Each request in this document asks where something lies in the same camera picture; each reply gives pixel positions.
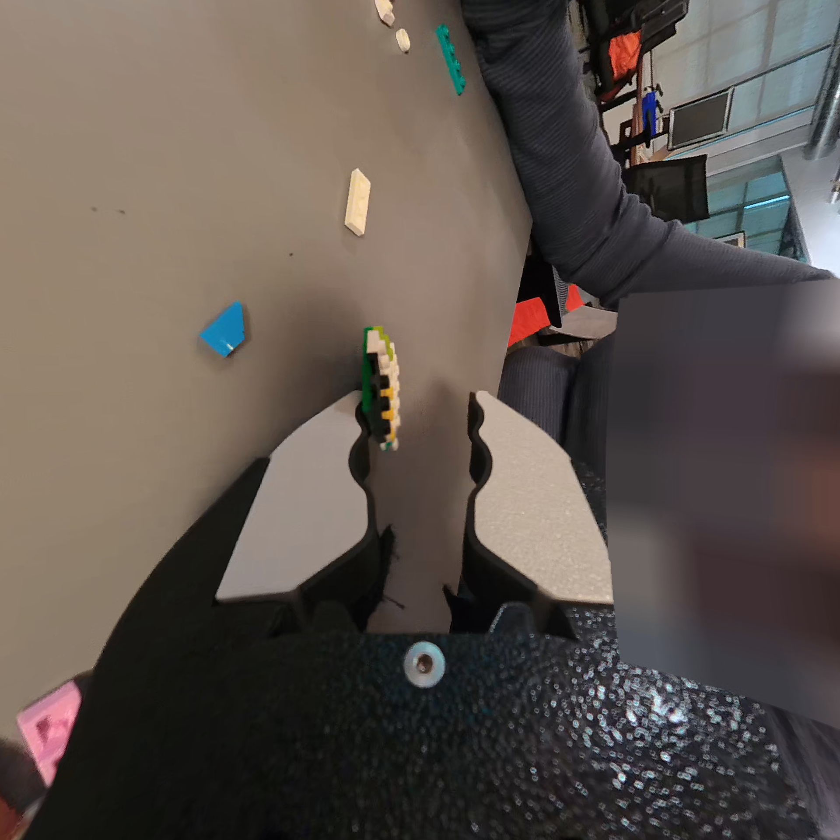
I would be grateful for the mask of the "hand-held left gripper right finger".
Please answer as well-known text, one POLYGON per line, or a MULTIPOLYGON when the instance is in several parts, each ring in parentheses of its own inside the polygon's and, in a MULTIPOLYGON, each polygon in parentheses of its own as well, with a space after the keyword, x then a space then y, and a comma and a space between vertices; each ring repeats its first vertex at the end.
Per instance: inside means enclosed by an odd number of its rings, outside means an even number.
POLYGON ((538 425, 486 391, 469 398, 463 577, 492 603, 611 606, 606 541, 571 458, 538 425))

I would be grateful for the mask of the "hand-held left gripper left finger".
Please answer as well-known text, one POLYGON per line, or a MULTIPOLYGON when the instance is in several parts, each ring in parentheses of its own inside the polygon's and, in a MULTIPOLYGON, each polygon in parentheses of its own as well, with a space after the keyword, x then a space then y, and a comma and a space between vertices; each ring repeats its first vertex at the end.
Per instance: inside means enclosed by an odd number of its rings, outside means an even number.
POLYGON ((370 436, 362 393, 352 391, 275 448, 217 588, 219 602, 351 607, 372 592, 381 554, 367 481, 370 436))

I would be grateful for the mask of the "green white yellow brick assembly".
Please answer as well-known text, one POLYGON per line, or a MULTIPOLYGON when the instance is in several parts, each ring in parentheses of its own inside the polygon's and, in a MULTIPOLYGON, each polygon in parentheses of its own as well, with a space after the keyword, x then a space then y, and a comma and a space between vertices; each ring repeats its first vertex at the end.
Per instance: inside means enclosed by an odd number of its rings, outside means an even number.
POLYGON ((400 365, 383 327, 364 329, 361 384, 361 408, 371 436, 382 451, 396 451, 402 424, 400 365))

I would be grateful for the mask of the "person's right forearm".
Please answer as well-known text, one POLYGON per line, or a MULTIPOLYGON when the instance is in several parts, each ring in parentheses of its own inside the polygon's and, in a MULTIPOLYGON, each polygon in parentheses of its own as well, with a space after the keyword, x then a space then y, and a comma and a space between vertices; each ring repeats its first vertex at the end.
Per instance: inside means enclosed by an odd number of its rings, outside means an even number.
POLYGON ((615 309, 641 290, 669 227, 625 188, 584 88, 568 3, 467 1, 461 8, 542 257, 562 280, 615 309))

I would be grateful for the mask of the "grey desk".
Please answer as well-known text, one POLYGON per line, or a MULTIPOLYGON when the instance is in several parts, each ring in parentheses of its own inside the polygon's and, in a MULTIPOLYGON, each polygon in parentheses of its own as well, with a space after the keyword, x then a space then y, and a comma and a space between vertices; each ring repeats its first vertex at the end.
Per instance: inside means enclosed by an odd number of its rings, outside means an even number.
POLYGON ((445 627, 467 402, 499 384, 531 220, 460 2, 395 5, 406 55, 373 2, 2 2, 2 735, 353 389, 368 324, 404 389, 373 486, 407 609, 374 627, 445 627), (198 334, 235 301, 223 359, 198 334))

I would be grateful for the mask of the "person's leg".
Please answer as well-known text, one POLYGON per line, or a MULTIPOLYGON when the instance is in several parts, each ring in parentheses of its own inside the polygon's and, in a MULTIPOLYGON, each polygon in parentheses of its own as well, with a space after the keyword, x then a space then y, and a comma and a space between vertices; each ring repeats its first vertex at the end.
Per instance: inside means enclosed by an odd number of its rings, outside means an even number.
POLYGON ((614 339, 609 335, 578 359, 549 347, 516 350, 505 360, 497 395, 602 479, 614 339))

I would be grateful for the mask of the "orange cloth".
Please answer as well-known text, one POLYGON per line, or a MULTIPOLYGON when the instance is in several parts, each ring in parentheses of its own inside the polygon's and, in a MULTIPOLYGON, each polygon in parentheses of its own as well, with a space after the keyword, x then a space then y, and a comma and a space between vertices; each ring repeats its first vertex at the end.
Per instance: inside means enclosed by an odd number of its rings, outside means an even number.
POLYGON ((560 329, 563 319, 585 302, 575 284, 561 282, 557 290, 553 283, 538 291, 533 283, 522 282, 513 312, 507 347, 535 336, 547 328, 560 329))
POLYGON ((642 55, 642 31, 632 31, 611 38, 608 46, 609 68, 612 72, 612 85, 625 83, 636 70, 642 55))

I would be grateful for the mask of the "blue wedge brick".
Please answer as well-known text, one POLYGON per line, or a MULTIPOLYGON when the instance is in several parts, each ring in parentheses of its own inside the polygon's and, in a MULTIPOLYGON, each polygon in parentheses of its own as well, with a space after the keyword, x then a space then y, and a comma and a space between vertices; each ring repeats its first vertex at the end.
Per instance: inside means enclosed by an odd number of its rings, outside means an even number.
POLYGON ((216 356, 230 357, 246 340, 245 308, 241 301, 235 301, 221 311, 204 330, 198 334, 202 345, 216 356))

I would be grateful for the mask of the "pink square brick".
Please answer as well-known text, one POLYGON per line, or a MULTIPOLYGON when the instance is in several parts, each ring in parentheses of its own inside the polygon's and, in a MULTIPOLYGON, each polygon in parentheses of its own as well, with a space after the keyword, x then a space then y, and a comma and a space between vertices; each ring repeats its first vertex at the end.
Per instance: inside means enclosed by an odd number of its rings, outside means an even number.
POLYGON ((54 782, 80 706, 81 691, 71 679, 17 714, 17 728, 46 788, 54 782))

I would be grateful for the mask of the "white plate brick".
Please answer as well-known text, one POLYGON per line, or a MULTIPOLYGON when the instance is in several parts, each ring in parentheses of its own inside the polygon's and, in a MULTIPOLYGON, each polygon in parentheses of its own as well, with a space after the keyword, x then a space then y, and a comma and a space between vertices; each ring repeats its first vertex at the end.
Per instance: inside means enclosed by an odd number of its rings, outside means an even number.
POLYGON ((362 237, 365 233, 370 197, 370 179, 359 168, 353 169, 343 223, 357 237, 362 237))

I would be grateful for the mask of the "grey framed monitor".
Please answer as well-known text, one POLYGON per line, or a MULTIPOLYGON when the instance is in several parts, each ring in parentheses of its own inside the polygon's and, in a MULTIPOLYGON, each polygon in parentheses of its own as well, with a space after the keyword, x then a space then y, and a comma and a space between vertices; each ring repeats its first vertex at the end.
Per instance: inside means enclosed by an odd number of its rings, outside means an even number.
POLYGON ((728 131, 735 87, 673 107, 668 113, 668 150, 715 140, 728 131))

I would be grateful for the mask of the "teal plate brick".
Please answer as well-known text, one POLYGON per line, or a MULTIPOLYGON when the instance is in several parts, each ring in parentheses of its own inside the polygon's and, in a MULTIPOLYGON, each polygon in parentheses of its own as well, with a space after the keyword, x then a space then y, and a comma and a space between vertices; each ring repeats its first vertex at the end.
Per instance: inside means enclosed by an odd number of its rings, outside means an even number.
POLYGON ((466 79, 456 55, 455 45, 450 37, 449 27, 446 24, 440 24, 436 27, 435 34, 455 93, 461 96, 466 89, 466 79))

